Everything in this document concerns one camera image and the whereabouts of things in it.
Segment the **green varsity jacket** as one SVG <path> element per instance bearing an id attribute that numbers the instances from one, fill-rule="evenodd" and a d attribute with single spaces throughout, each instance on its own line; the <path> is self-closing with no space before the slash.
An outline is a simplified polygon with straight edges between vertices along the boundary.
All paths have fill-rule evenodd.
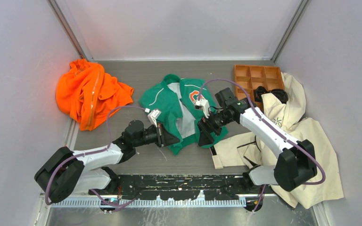
<path id="1" fill-rule="evenodd" d="M 204 117 L 204 112 L 195 108 L 195 102 L 206 99 L 210 106 L 215 105 L 206 86 L 199 91 L 204 83 L 202 79 L 180 78 L 175 74 L 168 74 L 160 83 L 147 89 L 139 99 L 141 107 L 160 110 L 158 122 L 180 140 L 167 147 L 175 155 L 186 146 L 199 141 L 197 123 Z"/>

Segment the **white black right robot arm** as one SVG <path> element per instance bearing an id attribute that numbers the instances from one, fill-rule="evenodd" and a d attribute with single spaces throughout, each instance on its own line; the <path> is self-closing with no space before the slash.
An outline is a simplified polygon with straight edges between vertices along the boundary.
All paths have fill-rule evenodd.
<path id="1" fill-rule="evenodd" d="M 229 89 L 215 94 L 220 109 L 213 113 L 208 100 L 201 96 L 195 101 L 195 108 L 203 111 L 204 116 L 197 123 L 200 138 L 199 146 L 214 142 L 214 136 L 221 134 L 222 128 L 231 122 L 253 132 L 272 151 L 277 158 L 272 166 L 254 166 L 244 174 L 244 190 L 255 193 L 261 185 L 278 185 L 286 191 L 298 186 L 311 185 L 309 180 L 321 173 L 323 168 L 315 159 L 314 146 L 309 140 L 299 141 L 290 136 L 269 120 L 250 98 L 238 99 Z"/>

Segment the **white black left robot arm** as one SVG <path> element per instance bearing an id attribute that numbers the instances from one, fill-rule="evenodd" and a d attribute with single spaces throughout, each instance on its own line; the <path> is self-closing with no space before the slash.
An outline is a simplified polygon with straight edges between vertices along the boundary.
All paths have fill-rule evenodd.
<path id="1" fill-rule="evenodd" d="M 118 176 L 108 165 L 129 160 L 139 146 L 164 147 L 179 141 L 161 123 L 145 128 L 142 121 L 133 120 L 121 136 L 107 146 L 85 151 L 72 151 L 67 146 L 59 148 L 36 172 L 34 180 L 45 192 L 48 205 L 84 190 L 114 194 L 119 187 Z"/>

